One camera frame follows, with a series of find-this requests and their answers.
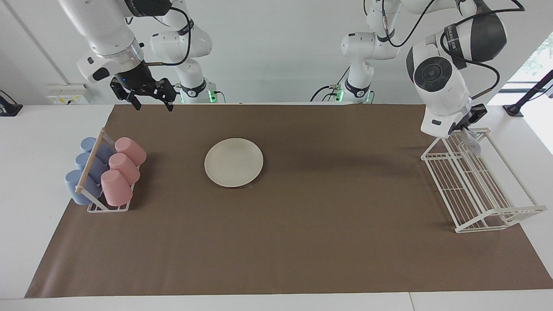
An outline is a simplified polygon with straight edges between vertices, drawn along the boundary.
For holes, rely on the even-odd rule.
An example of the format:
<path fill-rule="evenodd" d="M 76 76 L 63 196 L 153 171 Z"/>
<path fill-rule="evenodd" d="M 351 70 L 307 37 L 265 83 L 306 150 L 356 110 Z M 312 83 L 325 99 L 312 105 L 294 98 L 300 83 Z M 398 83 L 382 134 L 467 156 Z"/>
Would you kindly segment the blue plastic cup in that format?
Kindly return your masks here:
<path fill-rule="evenodd" d="M 108 167 L 98 157 L 91 156 L 89 152 L 81 153 L 75 159 L 76 167 L 84 171 L 89 159 L 92 159 L 92 162 L 88 175 L 96 184 L 101 184 L 101 177 L 104 172 L 108 171 Z"/>
<path fill-rule="evenodd" d="M 91 153 L 92 149 L 93 149 L 93 146 L 95 145 L 95 138 L 92 137 L 92 136 L 89 136 L 85 139 L 83 139 L 81 141 L 81 144 L 80 144 L 80 148 L 81 150 L 83 150 L 84 152 L 89 152 Z M 111 158 L 111 156 L 115 154 L 115 152 L 113 151 L 113 149 L 108 145 L 106 144 L 105 142 L 101 142 L 99 144 L 99 147 L 98 147 L 98 150 L 97 152 L 95 153 L 95 156 L 104 164 L 104 165 L 108 165 L 109 164 L 109 158 Z"/>
<path fill-rule="evenodd" d="M 76 193 L 76 187 L 79 183 L 83 170 L 75 169 L 70 171 L 65 175 L 65 185 L 69 193 L 71 194 L 72 199 L 77 205 L 85 206 L 92 203 L 92 201 L 83 195 L 83 193 Z M 84 188 L 96 199 L 98 199 L 102 194 L 102 189 L 91 179 L 90 176 L 86 177 Z"/>

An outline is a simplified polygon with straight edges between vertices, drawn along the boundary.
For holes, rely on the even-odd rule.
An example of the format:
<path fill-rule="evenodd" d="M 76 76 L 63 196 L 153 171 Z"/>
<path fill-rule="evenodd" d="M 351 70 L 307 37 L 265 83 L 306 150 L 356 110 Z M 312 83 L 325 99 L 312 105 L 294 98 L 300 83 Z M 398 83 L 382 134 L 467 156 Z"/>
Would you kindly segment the bright window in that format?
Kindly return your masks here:
<path fill-rule="evenodd" d="M 509 79 L 515 83 L 537 83 L 553 69 L 553 32 Z"/>

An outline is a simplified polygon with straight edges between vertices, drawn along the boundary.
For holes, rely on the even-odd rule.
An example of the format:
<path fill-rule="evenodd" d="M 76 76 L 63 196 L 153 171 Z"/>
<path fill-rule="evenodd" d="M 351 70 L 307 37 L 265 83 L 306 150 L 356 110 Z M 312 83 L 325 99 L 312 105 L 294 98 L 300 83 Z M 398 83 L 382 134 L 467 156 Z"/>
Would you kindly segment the cream wall power outlet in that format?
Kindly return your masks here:
<path fill-rule="evenodd" d="M 47 99 L 51 105 L 89 105 L 92 95 L 83 83 L 48 83 Z"/>

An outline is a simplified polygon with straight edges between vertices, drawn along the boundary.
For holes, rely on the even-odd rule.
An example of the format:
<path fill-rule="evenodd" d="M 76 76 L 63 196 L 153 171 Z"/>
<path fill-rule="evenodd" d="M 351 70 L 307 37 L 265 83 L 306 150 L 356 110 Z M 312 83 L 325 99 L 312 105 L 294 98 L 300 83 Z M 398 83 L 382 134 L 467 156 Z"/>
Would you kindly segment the brown table mat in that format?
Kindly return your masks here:
<path fill-rule="evenodd" d="M 422 105 L 117 105 L 105 128 L 147 160 L 130 210 L 70 202 L 27 298 L 553 288 L 519 225 L 457 234 L 420 157 Z M 249 184 L 209 149 L 263 152 Z"/>

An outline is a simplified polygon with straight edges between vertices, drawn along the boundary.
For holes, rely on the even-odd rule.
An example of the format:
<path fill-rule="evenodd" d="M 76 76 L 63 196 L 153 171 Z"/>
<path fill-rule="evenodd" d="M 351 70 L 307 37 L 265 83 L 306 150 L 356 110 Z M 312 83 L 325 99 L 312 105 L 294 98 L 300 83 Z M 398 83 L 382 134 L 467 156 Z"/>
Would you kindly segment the white cup rack wooden bar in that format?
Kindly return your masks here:
<path fill-rule="evenodd" d="M 105 129 L 102 129 L 98 136 L 95 137 L 95 145 L 93 146 L 93 149 L 91 151 L 91 156 L 95 156 L 95 153 L 97 152 L 98 150 L 98 147 L 99 147 L 99 144 L 101 142 L 105 142 L 106 144 L 108 144 L 115 153 L 118 153 L 116 151 L 116 148 L 114 146 L 116 140 L 113 140 L 109 135 L 108 133 L 105 131 Z M 126 205 L 123 205 L 123 206 L 109 206 L 106 199 L 105 199 L 105 196 L 104 196 L 104 192 L 103 192 L 103 189 L 102 189 L 102 185 L 101 184 L 98 184 L 98 186 L 102 189 L 102 194 L 101 196 L 96 199 L 95 197 L 93 197 L 85 188 L 84 188 L 84 185 L 85 185 L 85 180 L 86 180 L 86 177 L 88 176 L 88 173 L 89 173 L 89 169 L 91 167 L 91 162 L 92 162 L 92 159 L 89 159 L 89 161 L 87 162 L 86 164 L 86 167 L 83 171 L 83 174 L 81 175 L 81 178 L 79 180 L 79 183 L 76 187 L 76 193 L 80 194 L 80 193 L 83 193 L 83 195 L 85 195 L 86 197 L 88 197 L 92 203 L 89 204 L 89 205 L 85 205 L 87 207 L 87 211 L 89 213 L 117 213 L 117 212 L 123 212 L 123 211 L 127 211 L 130 209 L 130 203 L 132 201 L 127 203 Z M 132 192 L 134 190 L 134 186 L 136 185 L 133 184 L 132 186 L 130 186 Z"/>

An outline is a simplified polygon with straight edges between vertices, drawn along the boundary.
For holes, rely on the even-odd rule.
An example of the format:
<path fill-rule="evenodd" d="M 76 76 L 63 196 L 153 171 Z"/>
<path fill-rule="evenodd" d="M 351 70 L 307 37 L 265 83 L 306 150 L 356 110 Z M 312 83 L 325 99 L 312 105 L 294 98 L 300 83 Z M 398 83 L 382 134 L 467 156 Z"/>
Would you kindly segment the pink plastic cup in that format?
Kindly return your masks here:
<path fill-rule="evenodd" d="M 101 176 L 101 185 L 109 206 L 123 206 L 129 203 L 133 192 L 120 171 L 106 171 Z"/>
<path fill-rule="evenodd" d="M 134 140 L 127 136 L 123 136 L 116 140 L 114 144 L 118 153 L 126 154 L 135 166 L 141 166 L 147 158 L 146 151 Z"/>
<path fill-rule="evenodd" d="M 140 170 L 132 159 L 124 153 L 115 153 L 111 155 L 108 165 L 111 169 L 121 172 L 130 186 L 140 179 Z"/>

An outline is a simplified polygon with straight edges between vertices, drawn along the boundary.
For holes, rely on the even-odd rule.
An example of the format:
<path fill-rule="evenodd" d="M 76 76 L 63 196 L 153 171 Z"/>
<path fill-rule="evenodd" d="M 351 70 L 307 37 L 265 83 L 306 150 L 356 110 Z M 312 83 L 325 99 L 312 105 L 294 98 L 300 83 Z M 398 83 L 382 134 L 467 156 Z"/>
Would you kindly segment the black angled stand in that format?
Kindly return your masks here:
<path fill-rule="evenodd" d="M 504 105 L 503 109 L 511 117 L 523 117 L 523 114 L 520 112 L 521 108 L 528 101 L 537 98 L 535 95 L 538 93 L 545 93 L 542 91 L 543 88 L 553 80 L 553 70 L 549 71 L 540 81 L 538 81 L 527 93 L 520 98 L 515 104 Z"/>

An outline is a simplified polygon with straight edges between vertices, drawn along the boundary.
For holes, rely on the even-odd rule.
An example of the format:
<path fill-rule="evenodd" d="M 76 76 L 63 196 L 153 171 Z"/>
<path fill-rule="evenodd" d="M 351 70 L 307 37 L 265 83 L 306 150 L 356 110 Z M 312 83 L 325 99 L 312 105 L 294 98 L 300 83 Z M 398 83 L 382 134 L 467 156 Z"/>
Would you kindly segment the cream round plate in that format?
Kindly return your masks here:
<path fill-rule="evenodd" d="M 205 173 L 215 184 L 243 187 L 254 181 L 264 167 L 264 155 L 252 141 L 229 138 L 212 146 L 204 161 Z"/>

